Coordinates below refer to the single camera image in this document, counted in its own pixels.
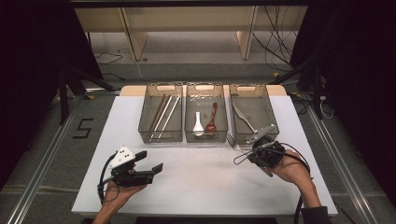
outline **wire mesh container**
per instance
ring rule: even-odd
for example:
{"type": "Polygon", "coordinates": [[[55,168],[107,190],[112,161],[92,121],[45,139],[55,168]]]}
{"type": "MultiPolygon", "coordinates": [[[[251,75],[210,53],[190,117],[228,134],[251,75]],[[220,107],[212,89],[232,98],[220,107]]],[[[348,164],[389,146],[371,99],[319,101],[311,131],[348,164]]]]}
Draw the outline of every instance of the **wire mesh container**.
{"type": "Polygon", "coordinates": [[[185,115],[187,142],[225,142],[227,132],[227,112],[222,84],[187,83],[185,115]]]}
{"type": "Polygon", "coordinates": [[[230,95],[236,143],[248,145],[254,130],[270,126],[267,135],[276,139],[279,129],[265,84],[231,84],[230,95]]]}
{"type": "Polygon", "coordinates": [[[149,83],[138,131],[144,143],[181,142],[182,82],[149,83]]]}

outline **brown spoon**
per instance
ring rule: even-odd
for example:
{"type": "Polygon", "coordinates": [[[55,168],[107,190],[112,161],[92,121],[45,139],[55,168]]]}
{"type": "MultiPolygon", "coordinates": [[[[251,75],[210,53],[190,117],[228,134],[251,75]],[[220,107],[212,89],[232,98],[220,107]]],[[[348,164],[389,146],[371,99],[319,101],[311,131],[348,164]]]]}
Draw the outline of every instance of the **brown spoon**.
{"type": "Polygon", "coordinates": [[[205,131],[206,132],[215,132],[216,131],[215,116],[216,116],[216,111],[217,110],[218,110],[218,103],[213,103],[212,119],[210,120],[210,122],[205,127],[205,131]]]}

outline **white spoon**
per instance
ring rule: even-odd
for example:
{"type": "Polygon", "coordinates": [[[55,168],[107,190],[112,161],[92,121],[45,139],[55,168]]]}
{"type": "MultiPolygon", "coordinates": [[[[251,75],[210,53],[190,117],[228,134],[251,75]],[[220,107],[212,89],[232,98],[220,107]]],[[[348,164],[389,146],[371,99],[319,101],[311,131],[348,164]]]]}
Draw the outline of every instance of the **white spoon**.
{"type": "Polygon", "coordinates": [[[192,131],[194,132],[194,134],[196,136],[201,136],[204,134],[204,127],[202,126],[201,121],[200,121],[200,112],[195,112],[195,116],[196,116],[195,126],[192,129],[192,131]]]}

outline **white table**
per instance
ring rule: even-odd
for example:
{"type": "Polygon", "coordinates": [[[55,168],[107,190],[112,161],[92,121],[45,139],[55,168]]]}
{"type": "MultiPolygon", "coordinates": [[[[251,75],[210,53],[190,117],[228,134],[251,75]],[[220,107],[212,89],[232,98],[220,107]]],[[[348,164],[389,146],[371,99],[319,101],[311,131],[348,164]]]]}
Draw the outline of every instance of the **white table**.
{"type": "MultiPolygon", "coordinates": [[[[336,208],[291,99],[289,96],[270,99],[280,130],[276,140],[292,145],[305,156],[318,196],[328,206],[329,215],[335,216],[336,208]]],[[[136,171],[150,170],[162,162],[163,171],[119,213],[155,217],[293,216],[300,196],[297,188],[277,176],[268,177],[248,160],[233,164],[241,152],[227,143],[192,144],[186,143],[184,137],[181,143],[144,144],[137,131],[143,101],[143,96],[116,97],[72,212],[91,215],[99,211],[96,185],[103,166],[125,145],[133,153],[148,152],[145,159],[137,162],[136,171]]]]}

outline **gray floor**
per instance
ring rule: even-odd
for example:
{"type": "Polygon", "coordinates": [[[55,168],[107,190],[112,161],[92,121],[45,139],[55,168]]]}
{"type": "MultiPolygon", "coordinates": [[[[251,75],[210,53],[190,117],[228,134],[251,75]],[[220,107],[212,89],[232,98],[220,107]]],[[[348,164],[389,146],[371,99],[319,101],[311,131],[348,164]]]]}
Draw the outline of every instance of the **gray floor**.
{"type": "MultiPolygon", "coordinates": [[[[267,40],[268,36],[265,32],[257,33],[257,37],[262,41],[267,40]]],[[[294,38],[293,34],[288,37],[287,45],[291,49],[294,38]]],[[[277,44],[271,42],[270,48],[276,50],[277,44]]],[[[121,34],[92,34],[92,49],[96,55],[102,52],[122,55],[122,58],[114,63],[100,64],[104,74],[113,74],[125,79],[105,75],[105,81],[115,87],[146,84],[152,79],[216,80],[225,84],[266,83],[274,79],[274,72],[284,73],[270,66],[284,70],[290,69],[288,65],[273,58],[270,53],[267,53],[266,57],[270,65],[265,64],[265,52],[255,40],[252,43],[249,59],[242,60],[234,33],[230,32],[150,34],[142,60],[137,63],[131,61],[126,41],[121,34]]],[[[118,56],[103,55],[97,61],[107,63],[117,58],[118,56]]],[[[296,91],[296,80],[298,76],[285,82],[285,89],[296,91]]],[[[90,82],[84,81],[84,84],[87,88],[96,88],[90,82]]],[[[71,213],[71,207],[116,96],[99,93],[89,95],[92,97],[85,97],[78,105],[65,137],[27,210],[23,223],[79,223],[81,221],[82,216],[71,213]],[[89,137],[73,138],[85,134],[77,130],[82,119],[92,119],[84,123],[92,128],[89,137]]],[[[73,99],[71,92],[70,98],[70,104],[75,104],[77,99],[73,99]]],[[[300,104],[295,104],[295,107],[296,111],[304,108],[300,104]]],[[[327,105],[324,109],[332,110],[327,105]]],[[[7,185],[0,193],[0,223],[7,223],[14,206],[18,203],[32,176],[35,175],[36,168],[48,153],[52,138],[60,128],[60,114],[60,104],[55,98],[32,140],[30,150],[24,153],[7,185]]],[[[356,223],[364,223],[325,149],[311,115],[305,113],[299,118],[334,201],[356,223]]],[[[354,180],[369,202],[378,223],[396,223],[395,208],[375,181],[364,160],[356,155],[356,148],[336,114],[332,119],[324,119],[323,122],[346,161],[354,180]]],[[[280,217],[277,221],[278,223],[292,223],[292,218],[280,217]]],[[[351,223],[341,212],[332,219],[332,222],[351,223]]],[[[134,223],[134,217],[117,215],[112,223],[134,223]]]]}

